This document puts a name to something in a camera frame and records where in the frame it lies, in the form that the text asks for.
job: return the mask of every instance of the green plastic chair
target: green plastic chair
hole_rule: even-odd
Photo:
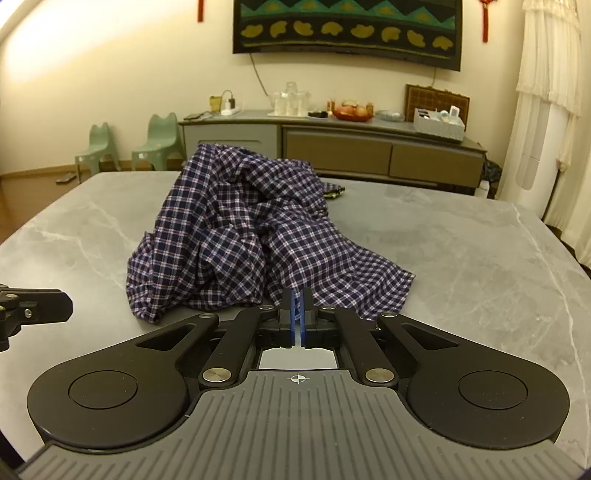
[[[100,173],[100,159],[110,155],[115,163],[115,168],[121,171],[119,165],[119,156],[115,149],[113,136],[107,122],[103,123],[101,127],[93,125],[90,127],[89,146],[86,150],[78,153],[74,157],[74,165],[76,166],[76,173],[80,180],[80,163],[85,161],[90,169],[90,175]]]
[[[139,160],[149,161],[155,170],[166,170],[166,160],[173,153],[185,158],[183,142],[178,133],[177,116],[171,113],[166,118],[152,115],[148,124],[148,141],[131,152],[131,168]]]

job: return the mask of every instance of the screw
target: screw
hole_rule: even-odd
[[[388,383],[394,380],[394,374],[386,368],[372,368],[367,371],[365,378],[374,383]]]
[[[210,368],[203,372],[203,378],[208,382],[220,383],[230,380],[232,372],[227,368]]]

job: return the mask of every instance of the cabinet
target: cabinet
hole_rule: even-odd
[[[372,119],[278,118],[245,111],[181,121],[187,156],[200,143],[246,147],[270,158],[309,161],[321,176],[403,183],[473,193],[486,151],[419,134],[411,123]]]
[[[187,158],[191,158],[201,143],[219,143],[246,147],[269,158],[277,158],[277,125],[222,124],[184,127],[183,137]]]

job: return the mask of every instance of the plaid shirt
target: plaid shirt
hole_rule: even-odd
[[[317,304],[362,318],[398,312],[414,274],[345,238],[328,218],[309,163],[202,144],[128,262],[133,313],[156,323],[177,305],[199,310],[278,303],[312,287]]]

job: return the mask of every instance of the gray marble table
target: gray marble table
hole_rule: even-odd
[[[0,353],[0,429],[23,456],[42,445],[25,402],[41,373],[155,328],[129,311],[126,261],[176,175],[102,173],[0,245],[2,283],[60,288],[74,301],[69,322],[24,327]],[[588,465],[591,281],[559,241],[511,203],[338,182],[347,192],[330,216],[343,234],[417,274],[402,312],[555,372],[571,400],[557,445]],[[192,314],[178,309],[164,324]]]

